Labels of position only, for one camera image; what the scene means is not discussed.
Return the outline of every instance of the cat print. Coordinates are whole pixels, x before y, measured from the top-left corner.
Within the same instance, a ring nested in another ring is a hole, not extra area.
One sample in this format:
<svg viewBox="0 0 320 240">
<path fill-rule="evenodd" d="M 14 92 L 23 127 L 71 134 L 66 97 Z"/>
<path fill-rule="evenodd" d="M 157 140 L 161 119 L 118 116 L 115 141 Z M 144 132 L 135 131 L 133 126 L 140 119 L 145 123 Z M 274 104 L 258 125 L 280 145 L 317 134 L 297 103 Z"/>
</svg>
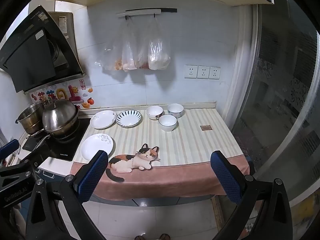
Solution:
<svg viewBox="0 0 320 240">
<path fill-rule="evenodd" d="M 148 144 L 142 145 L 142 148 L 135 155 L 121 154 L 114 156 L 108 163 L 106 168 L 107 176 L 115 182 L 124 182 L 124 178 L 117 177 L 112 174 L 111 169 L 118 173 L 129 173 L 132 169 L 150 170 L 150 162 L 153 160 L 159 161 L 159 147 L 149 148 Z"/>
</svg>

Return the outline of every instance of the blue gripper pad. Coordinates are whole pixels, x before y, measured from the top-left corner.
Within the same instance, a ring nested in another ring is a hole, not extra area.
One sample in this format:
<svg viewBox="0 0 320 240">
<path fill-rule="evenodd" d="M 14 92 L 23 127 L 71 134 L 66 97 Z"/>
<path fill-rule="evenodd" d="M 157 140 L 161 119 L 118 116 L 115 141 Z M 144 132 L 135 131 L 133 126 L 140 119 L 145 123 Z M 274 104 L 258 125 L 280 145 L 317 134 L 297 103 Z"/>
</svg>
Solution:
<svg viewBox="0 0 320 240">
<path fill-rule="evenodd" d="M 74 190 L 80 203 L 89 201 L 94 189 L 108 166 L 108 154 L 98 151 L 91 161 L 76 173 Z"/>
<path fill-rule="evenodd" d="M 239 205 L 242 198 L 241 187 L 217 152 L 211 154 L 210 164 L 230 201 Z"/>
<path fill-rule="evenodd" d="M 19 141 L 17 139 L 13 139 L 12 141 L 8 142 L 6 145 L 0 148 L 0 160 L 5 159 L 11 153 L 15 152 L 19 149 Z"/>
</svg>

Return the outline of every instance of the striped tablecloth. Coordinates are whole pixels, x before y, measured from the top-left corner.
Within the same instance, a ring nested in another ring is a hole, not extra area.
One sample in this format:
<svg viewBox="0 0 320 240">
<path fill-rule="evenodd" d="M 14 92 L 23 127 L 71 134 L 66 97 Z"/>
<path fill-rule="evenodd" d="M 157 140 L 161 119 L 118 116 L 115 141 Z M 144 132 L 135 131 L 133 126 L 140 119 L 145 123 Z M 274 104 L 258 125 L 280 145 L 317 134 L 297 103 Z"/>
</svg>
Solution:
<svg viewBox="0 0 320 240">
<path fill-rule="evenodd" d="M 76 151 L 74 162 L 88 163 L 81 156 L 81 145 L 85 139 L 97 133 L 108 134 L 114 140 L 109 159 L 119 154 L 134 154 L 144 143 L 149 147 L 159 146 L 158 157 L 161 161 L 153 161 L 152 166 L 207 162 L 215 150 L 220 150 L 226 158 L 243 154 L 214 108 L 185 110 L 172 132 L 162 131 L 158 121 L 150 120 L 145 110 L 140 112 L 142 120 L 133 128 L 122 128 L 116 123 L 105 130 L 89 126 Z M 202 131 L 200 125 L 210 125 L 212 130 Z"/>
</svg>

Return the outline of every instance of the gas stove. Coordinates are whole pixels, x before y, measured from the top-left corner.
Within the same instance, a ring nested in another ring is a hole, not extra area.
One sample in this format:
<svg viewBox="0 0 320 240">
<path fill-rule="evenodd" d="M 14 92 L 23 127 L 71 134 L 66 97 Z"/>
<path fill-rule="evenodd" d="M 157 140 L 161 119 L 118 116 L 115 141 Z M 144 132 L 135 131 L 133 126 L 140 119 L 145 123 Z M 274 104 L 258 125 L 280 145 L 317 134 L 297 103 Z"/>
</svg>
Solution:
<svg viewBox="0 0 320 240">
<path fill-rule="evenodd" d="M 78 119 L 78 121 L 79 127 L 74 133 L 74 138 L 72 138 L 72 140 L 68 142 L 60 142 L 53 136 L 50 136 L 50 138 L 47 138 L 44 141 L 44 144 L 49 146 L 52 158 L 72 161 L 73 156 L 76 154 L 76 150 L 80 144 L 80 141 L 89 126 L 90 118 L 81 118 Z M 42 132 L 38 136 L 28 138 L 22 149 L 32 152 L 41 141 L 41 139 L 46 135 L 47 133 Z"/>
</svg>

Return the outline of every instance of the plastic bag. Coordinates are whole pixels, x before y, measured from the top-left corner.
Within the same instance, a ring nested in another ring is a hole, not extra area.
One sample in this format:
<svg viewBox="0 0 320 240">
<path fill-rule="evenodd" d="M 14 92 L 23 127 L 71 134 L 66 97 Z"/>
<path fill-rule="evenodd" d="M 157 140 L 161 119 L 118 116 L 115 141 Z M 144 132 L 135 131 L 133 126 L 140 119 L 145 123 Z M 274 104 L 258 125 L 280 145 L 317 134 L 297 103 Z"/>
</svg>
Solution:
<svg viewBox="0 0 320 240">
<path fill-rule="evenodd" d="M 160 29 L 155 17 L 150 21 L 148 27 L 148 65 L 152 70 L 166 69 L 170 63 L 170 45 Z"/>
<path fill-rule="evenodd" d="M 122 69 L 129 71 L 137 69 L 137 39 L 136 30 L 130 18 L 126 20 L 125 28 L 123 29 L 123 44 L 122 44 Z"/>
<path fill-rule="evenodd" d="M 122 70 L 123 30 L 127 23 L 123 22 L 111 42 L 107 44 L 95 64 L 106 70 Z"/>
<path fill-rule="evenodd" d="M 137 56 L 137 68 L 149 69 L 148 47 L 149 47 L 149 33 L 147 28 L 146 31 L 141 33 L 139 52 Z"/>
</svg>

